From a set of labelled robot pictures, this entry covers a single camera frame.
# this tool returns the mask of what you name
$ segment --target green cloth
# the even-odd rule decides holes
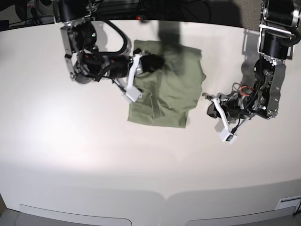
[[[162,45],[157,41],[135,40],[135,48],[164,56],[162,70],[144,73],[135,79],[143,97],[132,103],[128,120],[144,125],[185,128],[188,112],[202,94],[201,50]]]

